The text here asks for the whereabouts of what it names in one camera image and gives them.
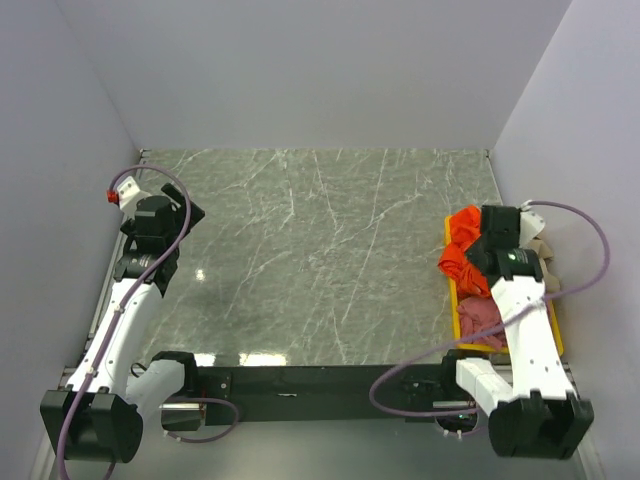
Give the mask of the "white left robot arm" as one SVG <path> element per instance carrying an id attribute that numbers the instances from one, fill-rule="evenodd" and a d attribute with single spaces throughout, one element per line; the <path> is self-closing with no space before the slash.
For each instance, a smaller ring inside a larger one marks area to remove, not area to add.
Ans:
<path id="1" fill-rule="evenodd" d="M 171 396 L 189 401 L 200 388 L 189 353 L 162 353 L 139 378 L 130 376 L 130 367 L 178 269 L 179 244 L 205 213 L 182 185 L 170 183 L 150 195 L 128 177 L 108 198 L 128 217 L 108 308 L 75 372 L 40 404 L 59 463 L 130 462 L 145 422 L 161 405 Z"/>

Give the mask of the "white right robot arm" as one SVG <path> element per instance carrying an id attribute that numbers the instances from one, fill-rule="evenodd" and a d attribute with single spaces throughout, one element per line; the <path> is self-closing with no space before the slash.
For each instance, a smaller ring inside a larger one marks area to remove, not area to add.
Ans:
<path id="1" fill-rule="evenodd" d="M 500 457 L 565 460 L 594 420 L 562 366 L 544 299 L 536 253 L 524 246 L 524 212 L 516 207 L 481 209 L 480 236 L 468 259 L 488 281 L 500 314 L 512 368 L 505 381 L 491 362 L 462 350 L 442 361 L 439 387 L 460 399 L 468 393 L 488 417 L 488 433 Z"/>

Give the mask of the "orange t shirt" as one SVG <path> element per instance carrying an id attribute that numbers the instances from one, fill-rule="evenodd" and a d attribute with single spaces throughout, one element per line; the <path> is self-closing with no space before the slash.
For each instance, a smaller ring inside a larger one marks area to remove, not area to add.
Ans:
<path id="1" fill-rule="evenodd" d="M 445 220 L 445 247 L 438 267 L 452 280 L 459 298 L 491 296 L 487 279 L 466 257 L 467 250 L 480 237 L 481 211 L 468 205 Z"/>

